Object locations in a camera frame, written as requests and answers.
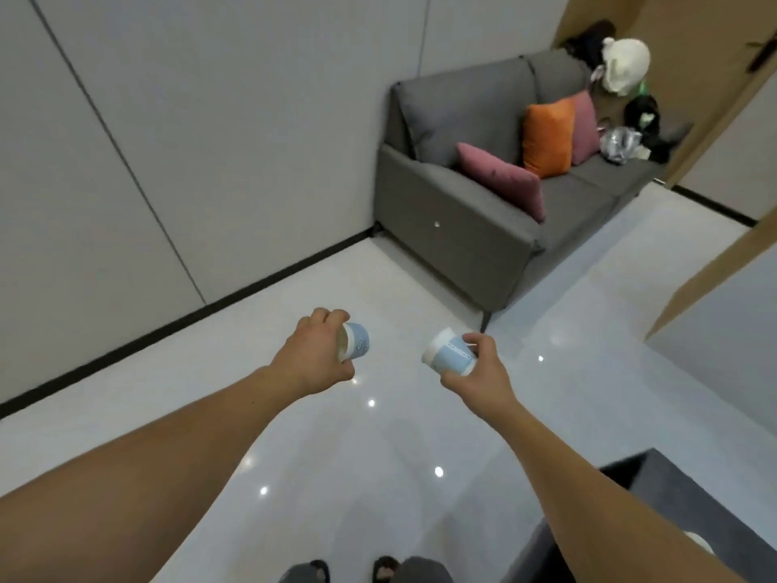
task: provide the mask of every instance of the blue and white cup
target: blue and white cup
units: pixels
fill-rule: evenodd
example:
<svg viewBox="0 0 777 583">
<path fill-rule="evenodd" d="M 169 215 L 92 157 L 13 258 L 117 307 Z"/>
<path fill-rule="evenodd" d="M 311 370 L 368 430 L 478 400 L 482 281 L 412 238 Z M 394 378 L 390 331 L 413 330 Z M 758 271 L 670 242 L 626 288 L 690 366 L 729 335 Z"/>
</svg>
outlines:
<svg viewBox="0 0 777 583">
<path fill-rule="evenodd" d="M 370 336 L 358 323 L 343 323 L 337 332 L 337 359 L 340 362 L 364 356 L 370 351 Z"/>
<path fill-rule="evenodd" d="M 466 376 L 475 368 L 478 359 L 461 336 L 448 327 L 437 334 L 421 356 L 421 361 L 434 372 L 452 370 Z"/>
</svg>

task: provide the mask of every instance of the throw pillow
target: throw pillow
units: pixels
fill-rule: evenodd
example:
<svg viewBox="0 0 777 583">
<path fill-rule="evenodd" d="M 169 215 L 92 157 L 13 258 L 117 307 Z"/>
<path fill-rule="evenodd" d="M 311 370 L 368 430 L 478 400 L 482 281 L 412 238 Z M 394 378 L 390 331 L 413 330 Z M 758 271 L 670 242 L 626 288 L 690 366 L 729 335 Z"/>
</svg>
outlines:
<svg viewBox="0 0 777 583">
<path fill-rule="evenodd" d="M 458 143 L 456 152 L 462 172 L 538 223 L 545 220 L 540 182 L 535 174 L 466 143 Z"/>
<path fill-rule="evenodd" d="M 540 178 L 566 174 L 572 165 L 575 103 L 530 104 L 524 114 L 524 167 Z"/>
<path fill-rule="evenodd" d="M 588 91 L 572 96 L 575 103 L 575 125 L 572 131 L 572 165 L 579 166 L 599 152 L 594 101 Z"/>
</svg>

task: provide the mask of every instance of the pant leg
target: pant leg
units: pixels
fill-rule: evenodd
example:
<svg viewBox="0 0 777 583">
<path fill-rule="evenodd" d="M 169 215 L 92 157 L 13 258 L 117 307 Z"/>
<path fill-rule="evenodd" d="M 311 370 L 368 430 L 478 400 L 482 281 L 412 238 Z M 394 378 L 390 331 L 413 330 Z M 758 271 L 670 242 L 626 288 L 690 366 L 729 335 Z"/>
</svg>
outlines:
<svg viewBox="0 0 777 583">
<path fill-rule="evenodd" d="M 311 564 L 296 564 L 280 578 L 281 583 L 323 583 L 318 578 L 318 569 Z"/>
<path fill-rule="evenodd" d="M 453 583 L 453 579 L 436 560 L 410 557 L 396 570 L 391 583 Z"/>
</svg>

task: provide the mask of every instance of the hand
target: hand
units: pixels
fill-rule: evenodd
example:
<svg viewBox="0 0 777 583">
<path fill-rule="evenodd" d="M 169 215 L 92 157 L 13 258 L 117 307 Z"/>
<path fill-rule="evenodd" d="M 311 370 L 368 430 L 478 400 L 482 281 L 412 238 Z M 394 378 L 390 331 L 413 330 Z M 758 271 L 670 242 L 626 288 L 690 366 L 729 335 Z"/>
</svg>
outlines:
<svg viewBox="0 0 777 583">
<path fill-rule="evenodd" d="M 474 343 L 472 351 L 478 356 L 475 369 L 469 376 L 443 371 L 440 382 L 455 392 L 475 415 L 495 428 L 506 412 L 515 408 L 515 397 L 510 377 L 497 355 L 497 343 L 483 333 L 466 333 L 465 342 Z"/>
<path fill-rule="evenodd" d="M 337 382 L 354 378 L 354 363 L 337 361 L 337 331 L 350 315 L 318 308 L 302 317 L 297 329 L 275 354 L 269 370 L 291 389 L 296 399 L 327 390 Z"/>
</svg>

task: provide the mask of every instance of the baseboard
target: baseboard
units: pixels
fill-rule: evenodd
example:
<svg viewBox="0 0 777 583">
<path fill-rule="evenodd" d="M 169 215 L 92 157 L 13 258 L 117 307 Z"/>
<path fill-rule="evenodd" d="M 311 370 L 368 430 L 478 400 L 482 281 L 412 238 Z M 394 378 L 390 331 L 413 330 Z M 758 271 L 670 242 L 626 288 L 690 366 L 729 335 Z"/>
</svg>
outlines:
<svg viewBox="0 0 777 583">
<path fill-rule="evenodd" d="M 189 313 L 180 319 L 176 319 L 175 321 L 168 323 L 167 325 L 160 327 L 157 330 L 146 333 L 144 336 L 139 337 L 137 340 L 132 340 L 130 343 L 125 343 L 124 345 L 116 348 L 111 352 L 103 354 L 91 362 L 83 364 L 83 366 L 79 366 L 70 372 L 65 372 L 63 375 L 44 382 L 42 385 L 23 392 L 21 395 L 17 395 L 12 399 L 9 399 L 5 402 L 0 402 L 0 420 L 2 420 L 4 417 L 7 417 L 8 415 L 11 415 L 12 413 L 21 411 L 25 407 L 28 407 L 35 402 L 45 399 L 49 395 L 53 395 L 55 392 L 66 389 L 76 382 L 82 381 L 95 372 L 99 372 L 104 368 L 108 368 L 112 364 L 115 364 L 116 362 L 131 356 L 133 353 L 140 352 L 146 347 L 149 347 L 158 341 L 164 340 L 166 337 L 172 335 L 175 332 L 186 329 L 188 326 L 193 325 L 198 321 L 202 321 L 206 317 L 209 317 L 214 313 L 218 313 L 222 309 L 226 309 L 230 304 L 235 304 L 238 301 L 251 296 L 252 294 L 256 294 L 259 291 L 262 291 L 265 288 L 272 286 L 273 284 L 280 282 L 285 278 L 288 278 L 292 274 L 296 274 L 300 270 L 304 270 L 313 264 L 317 264 L 321 260 L 328 258 L 330 255 L 334 255 L 356 243 L 359 243 L 361 240 L 369 237 L 372 233 L 372 227 L 365 229 L 362 232 L 352 235 L 348 239 L 336 243 L 335 245 L 331 245 L 326 249 L 322 249 L 318 253 L 314 253 L 313 255 L 297 262 L 296 264 L 291 264 L 287 268 L 284 268 L 275 274 L 270 274 L 268 277 L 249 284 L 248 286 L 241 288 L 232 294 L 228 294 L 216 302 L 206 304 L 204 307 L 198 309 L 197 311 Z"/>
<path fill-rule="evenodd" d="M 733 210 L 733 208 L 729 208 L 728 206 L 721 204 L 719 202 L 715 202 L 714 200 L 707 198 L 706 196 L 697 194 L 693 190 L 686 188 L 684 185 L 675 184 L 670 188 L 670 190 L 672 192 L 679 194 L 680 196 L 684 196 L 685 198 L 693 200 L 697 204 L 706 206 L 711 211 L 714 211 L 719 215 L 724 215 L 724 217 L 728 217 L 732 221 L 736 221 L 737 223 L 741 223 L 747 227 L 752 228 L 756 224 L 758 224 L 758 221 L 756 221 L 753 218 L 750 218 L 748 215 L 743 215 L 741 212 Z"/>
</svg>

